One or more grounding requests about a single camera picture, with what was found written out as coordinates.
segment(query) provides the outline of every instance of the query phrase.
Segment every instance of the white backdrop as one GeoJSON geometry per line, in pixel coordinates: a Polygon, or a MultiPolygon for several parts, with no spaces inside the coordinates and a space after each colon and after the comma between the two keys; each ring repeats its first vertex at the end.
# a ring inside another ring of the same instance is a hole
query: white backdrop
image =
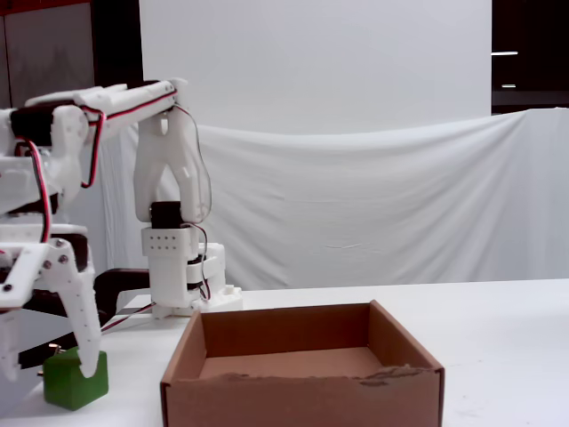
{"type": "MultiPolygon", "coordinates": [[[[569,277],[569,110],[402,131],[200,127],[211,241],[246,289],[569,277]]],[[[136,132],[103,156],[109,263],[142,267],[136,132]],[[125,164],[110,165],[121,154],[125,164]],[[109,199],[114,197],[123,203],[109,199]]],[[[177,189],[163,181],[165,197],[177,189]]]]}
{"type": "Polygon", "coordinates": [[[201,125],[361,133],[490,115],[491,0],[140,0],[145,78],[201,125]]]}

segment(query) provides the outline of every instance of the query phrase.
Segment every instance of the box flap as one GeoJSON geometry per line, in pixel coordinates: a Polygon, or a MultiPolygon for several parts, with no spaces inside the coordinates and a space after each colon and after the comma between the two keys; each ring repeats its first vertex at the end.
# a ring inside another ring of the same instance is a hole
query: box flap
{"type": "Polygon", "coordinates": [[[368,378],[224,375],[168,390],[170,427],[437,427],[439,375],[381,370],[368,378]]]}
{"type": "Polygon", "coordinates": [[[160,383],[162,419],[168,425],[168,389],[180,378],[197,378],[205,362],[205,340],[202,316],[194,313],[176,346],[160,383]]]}
{"type": "Polygon", "coordinates": [[[367,346],[369,304],[230,311],[202,317],[208,358],[367,346]]]}
{"type": "Polygon", "coordinates": [[[443,366],[377,301],[370,304],[369,346],[385,367],[443,366]]]}

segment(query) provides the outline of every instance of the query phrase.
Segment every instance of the wall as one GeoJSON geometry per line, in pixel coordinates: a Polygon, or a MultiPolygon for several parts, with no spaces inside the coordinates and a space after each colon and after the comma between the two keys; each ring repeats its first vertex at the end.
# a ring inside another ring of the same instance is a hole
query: wall
{"type": "Polygon", "coordinates": [[[491,0],[140,0],[145,78],[198,123],[358,133],[489,116],[491,0]]]}

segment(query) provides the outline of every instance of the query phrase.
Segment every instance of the cable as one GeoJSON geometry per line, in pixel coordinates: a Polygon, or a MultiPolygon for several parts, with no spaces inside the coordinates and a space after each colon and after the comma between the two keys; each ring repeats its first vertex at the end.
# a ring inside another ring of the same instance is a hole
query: cable
{"type": "Polygon", "coordinates": [[[141,103],[135,107],[132,107],[131,109],[126,109],[124,111],[119,111],[117,113],[111,114],[108,117],[100,109],[93,109],[93,108],[88,107],[86,105],[81,106],[82,110],[99,115],[99,119],[96,122],[89,122],[89,126],[97,126],[97,129],[95,130],[95,137],[94,137],[94,141],[93,141],[93,145],[92,145],[89,181],[88,182],[82,182],[81,187],[84,189],[89,189],[95,183],[95,179],[97,177],[97,164],[99,163],[100,136],[101,136],[102,131],[103,131],[103,126],[105,125],[105,122],[107,120],[110,120],[110,119],[113,119],[116,117],[120,117],[120,116],[124,116],[126,114],[133,113],[134,111],[136,111],[138,109],[142,109],[144,107],[147,107],[148,105],[152,105],[152,104],[159,102],[165,98],[169,98],[169,97],[171,97],[177,93],[178,93],[178,91],[173,91],[173,92],[167,93],[166,95],[162,95],[162,96],[160,96],[154,100],[143,102],[143,103],[141,103]]]}
{"type": "Polygon", "coordinates": [[[198,230],[200,230],[204,234],[204,253],[202,254],[202,262],[201,262],[201,264],[202,264],[202,286],[205,287],[205,289],[207,290],[207,295],[205,294],[204,289],[201,286],[199,288],[199,293],[202,295],[202,298],[204,298],[207,301],[210,301],[212,299],[212,290],[210,289],[210,284],[207,283],[207,278],[205,278],[205,274],[204,274],[205,256],[207,255],[207,233],[199,225],[195,225],[192,222],[189,222],[188,225],[190,227],[196,227],[198,230]]]}
{"type": "MultiPolygon", "coordinates": [[[[203,158],[202,158],[202,150],[200,148],[200,142],[199,142],[199,131],[197,130],[197,123],[196,120],[194,119],[194,117],[189,113],[189,111],[187,111],[186,109],[184,109],[179,103],[175,103],[174,107],[179,109],[182,113],[184,113],[186,116],[188,116],[192,123],[194,124],[194,130],[196,131],[196,145],[197,145],[197,154],[199,154],[200,156],[200,160],[202,161],[202,163],[204,162],[203,158]]],[[[205,174],[205,176],[207,177],[207,180],[210,180],[210,175],[208,173],[205,174]]],[[[204,229],[202,229],[199,225],[196,225],[192,222],[189,223],[190,226],[192,227],[196,227],[197,229],[201,230],[202,233],[204,234],[204,254],[202,255],[202,284],[203,286],[207,289],[207,296],[204,293],[204,290],[202,289],[202,287],[200,287],[199,291],[200,294],[202,295],[202,298],[204,298],[205,300],[209,301],[212,298],[212,291],[210,289],[209,283],[207,283],[207,279],[205,278],[205,274],[204,274],[204,262],[205,262],[205,256],[207,254],[207,233],[205,232],[204,229]]]]}
{"type": "Polygon", "coordinates": [[[29,152],[32,156],[32,165],[34,166],[34,175],[36,176],[37,189],[39,190],[39,195],[42,200],[42,204],[44,205],[44,227],[42,229],[42,237],[40,239],[40,242],[47,243],[48,239],[50,238],[50,228],[52,227],[52,201],[50,200],[47,185],[45,184],[44,169],[42,167],[42,156],[32,140],[21,136],[18,136],[16,138],[23,140],[26,145],[28,145],[29,152]]]}
{"type": "Polygon", "coordinates": [[[148,105],[154,104],[155,102],[159,102],[165,98],[170,98],[173,95],[176,95],[178,93],[178,91],[173,91],[170,93],[167,93],[166,95],[162,95],[159,98],[156,98],[155,100],[151,100],[151,101],[147,101],[147,102],[143,102],[140,105],[137,105],[136,107],[132,107],[131,109],[126,109],[124,111],[119,111],[117,113],[113,113],[110,116],[107,117],[108,120],[111,120],[113,118],[117,118],[120,116],[124,116],[125,114],[130,114],[133,113],[134,111],[136,111],[137,109],[142,109],[144,107],[147,107],[148,105]]]}
{"type": "Polygon", "coordinates": [[[81,182],[81,187],[84,189],[90,188],[94,183],[97,177],[97,164],[99,163],[99,145],[100,145],[100,135],[103,131],[103,126],[107,121],[107,116],[99,109],[92,109],[91,107],[87,107],[86,105],[82,107],[84,111],[89,111],[93,114],[98,114],[99,119],[96,122],[97,128],[95,130],[95,136],[93,139],[92,144],[92,153],[91,153],[91,167],[89,169],[89,181],[88,182],[81,182]]]}
{"type": "Polygon", "coordinates": [[[125,316],[124,318],[120,318],[119,320],[114,321],[113,323],[111,323],[110,325],[106,325],[105,327],[103,327],[100,331],[101,332],[106,332],[108,331],[111,327],[115,327],[117,325],[120,325],[121,323],[123,323],[125,320],[127,320],[128,318],[130,318],[131,316],[134,316],[135,314],[141,314],[143,311],[146,311],[152,307],[154,307],[156,305],[155,302],[152,302],[151,304],[142,307],[140,310],[136,310],[134,313],[129,314],[128,316],[125,316]]]}

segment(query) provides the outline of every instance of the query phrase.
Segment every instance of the ceiling light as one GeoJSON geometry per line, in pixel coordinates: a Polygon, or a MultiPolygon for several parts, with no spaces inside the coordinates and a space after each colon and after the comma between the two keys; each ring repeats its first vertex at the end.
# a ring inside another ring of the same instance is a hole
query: ceiling light
{"type": "Polygon", "coordinates": [[[517,55],[517,52],[492,52],[492,56],[514,56],[517,55]]]}

